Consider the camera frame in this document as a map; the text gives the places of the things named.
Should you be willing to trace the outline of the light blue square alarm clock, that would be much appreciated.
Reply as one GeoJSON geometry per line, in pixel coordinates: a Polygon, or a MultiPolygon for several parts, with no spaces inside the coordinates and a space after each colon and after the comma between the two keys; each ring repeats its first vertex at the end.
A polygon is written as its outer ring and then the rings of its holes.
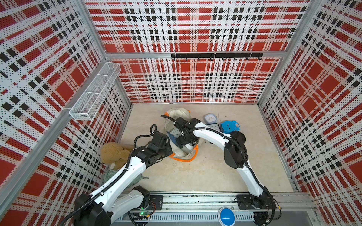
{"type": "Polygon", "coordinates": [[[206,125],[215,124],[215,123],[218,123],[218,118],[216,115],[209,113],[204,116],[204,122],[206,125]]]}

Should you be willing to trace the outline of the beige canvas bag orange handles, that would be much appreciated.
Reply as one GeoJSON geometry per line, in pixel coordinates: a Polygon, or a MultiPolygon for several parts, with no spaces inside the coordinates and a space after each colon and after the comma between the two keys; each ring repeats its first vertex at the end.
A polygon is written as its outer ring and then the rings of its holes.
{"type": "Polygon", "coordinates": [[[191,162],[198,153],[199,138],[184,134],[185,124],[191,120],[190,111],[184,108],[171,108],[164,113],[165,130],[171,140],[173,154],[170,155],[179,162],[191,162]]]}

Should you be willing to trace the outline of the bright blue round alarm clock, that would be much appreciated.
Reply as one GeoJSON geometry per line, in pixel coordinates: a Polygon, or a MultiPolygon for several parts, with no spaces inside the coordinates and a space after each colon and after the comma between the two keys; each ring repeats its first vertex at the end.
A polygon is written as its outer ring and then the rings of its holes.
{"type": "Polygon", "coordinates": [[[236,121],[224,121],[221,123],[221,130],[225,134],[231,134],[234,131],[239,131],[240,125],[236,121]]]}

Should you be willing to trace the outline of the white round clock black back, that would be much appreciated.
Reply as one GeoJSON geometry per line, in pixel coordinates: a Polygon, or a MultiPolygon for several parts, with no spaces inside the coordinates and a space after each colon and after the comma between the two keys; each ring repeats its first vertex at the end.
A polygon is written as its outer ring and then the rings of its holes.
{"type": "Polygon", "coordinates": [[[230,133],[231,137],[236,140],[240,145],[246,143],[245,135],[240,131],[233,131],[230,133]]]}

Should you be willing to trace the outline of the white round analog clock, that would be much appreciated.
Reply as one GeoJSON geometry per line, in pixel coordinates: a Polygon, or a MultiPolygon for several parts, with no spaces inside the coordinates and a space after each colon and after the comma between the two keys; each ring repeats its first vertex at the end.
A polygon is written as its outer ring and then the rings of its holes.
{"type": "Polygon", "coordinates": [[[177,128],[173,128],[170,132],[169,132],[171,138],[177,139],[178,137],[180,137],[182,135],[182,133],[180,132],[179,129],[177,128]]]}

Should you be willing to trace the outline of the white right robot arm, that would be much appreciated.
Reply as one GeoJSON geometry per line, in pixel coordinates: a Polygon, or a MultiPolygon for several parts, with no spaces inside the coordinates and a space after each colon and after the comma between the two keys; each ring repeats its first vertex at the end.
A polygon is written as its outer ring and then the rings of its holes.
{"type": "Polygon", "coordinates": [[[225,134],[214,130],[200,120],[191,118],[189,121],[182,117],[173,120],[173,125],[181,133],[176,138],[179,147],[196,142],[202,138],[223,150],[225,163],[235,169],[248,188],[250,202],[256,209],[276,209],[273,196],[257,178],[253,171],[245,147],[246,137],[239,131],[225,134]]]}

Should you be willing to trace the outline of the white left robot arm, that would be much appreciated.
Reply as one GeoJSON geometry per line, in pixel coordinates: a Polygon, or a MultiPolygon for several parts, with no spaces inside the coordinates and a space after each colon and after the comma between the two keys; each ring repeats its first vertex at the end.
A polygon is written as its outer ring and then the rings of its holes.
{"type": "Polygon", "coordinates": [[[130,193],[121,196],[148,167],[172,154],[171,141],[167,135],[156,131],[150,136],[152,140],[146,146],[134,148],[125,166],[111,179],[90,195],[80,195],[75,201],[74,211],[60,225],[64,226],[72,220],[75,226],[110,226],[133,209],[155,209],[150,192],[142,186],[136,186],[130,193]]]}

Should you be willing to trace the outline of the dark blue plastic clock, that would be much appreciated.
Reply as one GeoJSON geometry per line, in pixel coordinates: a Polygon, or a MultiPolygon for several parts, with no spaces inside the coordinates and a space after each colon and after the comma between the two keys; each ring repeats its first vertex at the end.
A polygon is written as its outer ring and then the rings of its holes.
{"type": "Polygon", "coordinates": [[[168,136],[174,145],[176,145],[179,149],[182,149],[183,146],[178,143],[178,141],[176,140],[177,139],[176,137],[174,137],[171,134],[168,134],[168,136]]]}

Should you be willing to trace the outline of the tan plush toy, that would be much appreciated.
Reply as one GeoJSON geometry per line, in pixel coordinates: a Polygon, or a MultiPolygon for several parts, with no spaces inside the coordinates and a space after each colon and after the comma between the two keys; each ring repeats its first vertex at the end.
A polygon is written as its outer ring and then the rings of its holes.
{"type": "Polygon", "coordinates": [[[130,152],[118,143],[106,143],[100,149],[101,162],[113,170],[119,170],[127,163],[130,152]]]}

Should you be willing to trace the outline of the grey green cloth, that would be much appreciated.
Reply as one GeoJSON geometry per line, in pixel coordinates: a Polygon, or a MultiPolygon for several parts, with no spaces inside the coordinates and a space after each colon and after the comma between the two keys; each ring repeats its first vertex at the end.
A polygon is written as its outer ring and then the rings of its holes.
{"type": "MultiPolygon", "coordinates": [[[[105,174],[104,180],[103,180],[103,184],[108,182],[114,175],[116,175],[118,173],[119,170],[108,170],[105,174]]],[[[136,185],[137,183],[139,183],[142,180],[148,180],[149,177],[145,177],[142,174],[138,175],[127,187],[126,189],[136,185]]]]}

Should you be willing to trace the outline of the blue round button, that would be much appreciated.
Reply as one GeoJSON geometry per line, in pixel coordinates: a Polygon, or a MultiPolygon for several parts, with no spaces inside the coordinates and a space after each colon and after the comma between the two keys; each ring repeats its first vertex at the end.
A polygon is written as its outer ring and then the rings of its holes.
{"type": "Polygon", "coordinates": [[[218,221],[221,226],[234,226],[236,222],[236,217],[234,212],[227,207],[222,207],[218,211],[218,221]]]}

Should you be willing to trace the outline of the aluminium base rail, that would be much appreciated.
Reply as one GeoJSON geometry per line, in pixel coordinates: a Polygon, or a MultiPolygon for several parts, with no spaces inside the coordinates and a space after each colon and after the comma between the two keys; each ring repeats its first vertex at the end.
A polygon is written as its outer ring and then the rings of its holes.
{"type": "Polygon", "coordinates": [[[181,225],[219,225],[218,211],[229,208],[235,214],[236,225],[254,225],[257,212],[274,214],[273,226],[321,226],[323,223],[316,213],[316,206],[307,193],[278,192],[272,193],[276,200],[274,208],[267,205],[263,209],[252,207],[246,193],[186,193],[154,192],[162,196],[156,200],[158,209],[149,207],[151,216],[136,223],[146,226],[181,226],[181,225]]]}

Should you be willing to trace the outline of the black wall hook rail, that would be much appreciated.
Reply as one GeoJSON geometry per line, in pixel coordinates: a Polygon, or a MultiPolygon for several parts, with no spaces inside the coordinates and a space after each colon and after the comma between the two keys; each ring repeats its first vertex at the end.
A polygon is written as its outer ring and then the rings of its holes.
{"type": "Polygon", "coordinates": [[[261,59],[263,57],[263,53],[251,53],[251,52],[247,52],[247,53],[175,53],[175,54],[171,54],[171,58],[172,59],[191,59],[191,58],[196,58],[196,59],[202,59],[202,58],[210,58],[210,59],[214,59],[214,58],[245,58],[245,59],[250,59],[250,58],[257,58],[257,59],[261,59]]]}

